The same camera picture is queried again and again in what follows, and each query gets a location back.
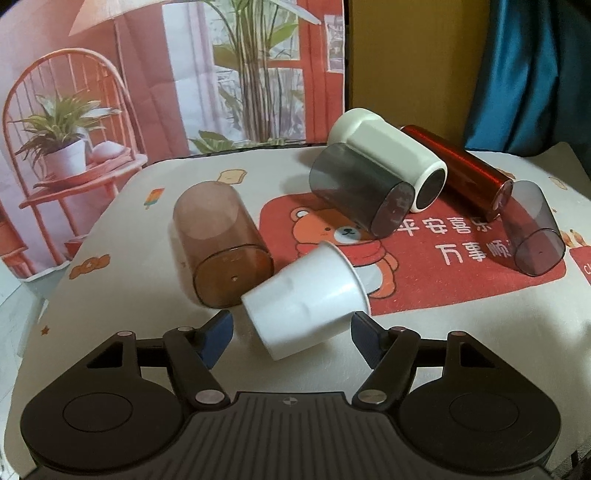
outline bear's white belly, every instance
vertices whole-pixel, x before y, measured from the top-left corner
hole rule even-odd
[[[382,286],[382,272],[376,264],[355,267],[355,271],[365,287],[365,293],[370,294]]]

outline bear face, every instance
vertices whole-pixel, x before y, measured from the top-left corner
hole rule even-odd
[[[294,238],[301,244],[327,241],[353,245],[373,241],[373,237],[336,209],[312,210],[298,207],[291,212]]]

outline bear ear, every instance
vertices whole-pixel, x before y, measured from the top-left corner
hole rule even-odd
[[[311,211],[312,209],[306,207],[295,208],[291,211],[291,219],[294,222],[297,222],[300,218],[302,218],[304,215],[308,215]]]

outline white tablecloth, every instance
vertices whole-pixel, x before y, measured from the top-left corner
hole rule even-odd
[[[307,175],[320,150],[259,150],[169,160],[132,178],[96,223],[70,269],[103,255],[111,256],[110,264],[74,280],[66,274],[29,338],[5,436],[8,461],[18,473],[34,467],[20,436],[19,420],[36,393],[117,331],[133,330],[138,338],[160,337],[177,326],[200,326],[215,313],[198,304],[187,279],[178,273],[182,269],[173,252],[171,214],[179,195],[198,182],[217,180],[222,171],[244,169],[246,176],[235,188],[258,224],[261,208],[269,200],[309,192]],[[519,179],[536,181],[556,209],[561,229],[574,229],[591,239],[591,183],[568,145],[559,144],[531,162],[511,155],[478,155]],[[560,176],[567,190],[557,187],[550,176]],[[147,196],[159,188],[165,188],[159,201],[146,209]],[[383,327],[404,325],[424,338],[444,339],[451,330],[465,330],[544,390],[558,405],[563,421],[550,467],[591,435],[591,286],[568,253],[565,262],[566,275],[547,284],[376,317]],[[370,373],[349,333],[274,362],[243,308],[232,311],[234,338],[213,370],[230,395],[241,390],[344,391],[350,399]],[[144,369],[144,374],[168,383],[165,372]],[[420,371],[415,384],[439,374],[440,369]]]

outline red scarf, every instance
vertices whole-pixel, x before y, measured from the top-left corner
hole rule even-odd
[[[299,256],[314,250],[317,244],[297,244]],[[354,245],[337,245],[354,267],[373,265],[386,255],[386,250],[379,240]]]

